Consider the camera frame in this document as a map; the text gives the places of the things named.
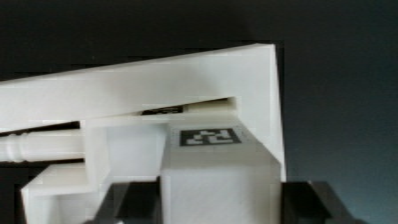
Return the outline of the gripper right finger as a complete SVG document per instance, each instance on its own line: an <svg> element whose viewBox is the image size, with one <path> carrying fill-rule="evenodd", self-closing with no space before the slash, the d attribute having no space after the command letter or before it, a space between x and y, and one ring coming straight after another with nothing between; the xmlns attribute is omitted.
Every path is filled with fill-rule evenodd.
<svg viewBox="0 0 398 224"><path fill-rule="evenodd" d="M368 224L349 212L327 182L285 182L281 224Z"/></svg>

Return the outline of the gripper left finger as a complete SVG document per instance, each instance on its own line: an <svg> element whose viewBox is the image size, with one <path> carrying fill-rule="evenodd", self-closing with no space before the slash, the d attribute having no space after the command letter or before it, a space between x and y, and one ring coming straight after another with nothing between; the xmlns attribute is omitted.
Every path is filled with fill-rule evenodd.
<svg viewBox="0 0 398 224"><path fill-rule="evenodd" d="M94 218L84 224L164 224L160 179L110 185Z"/></svg>

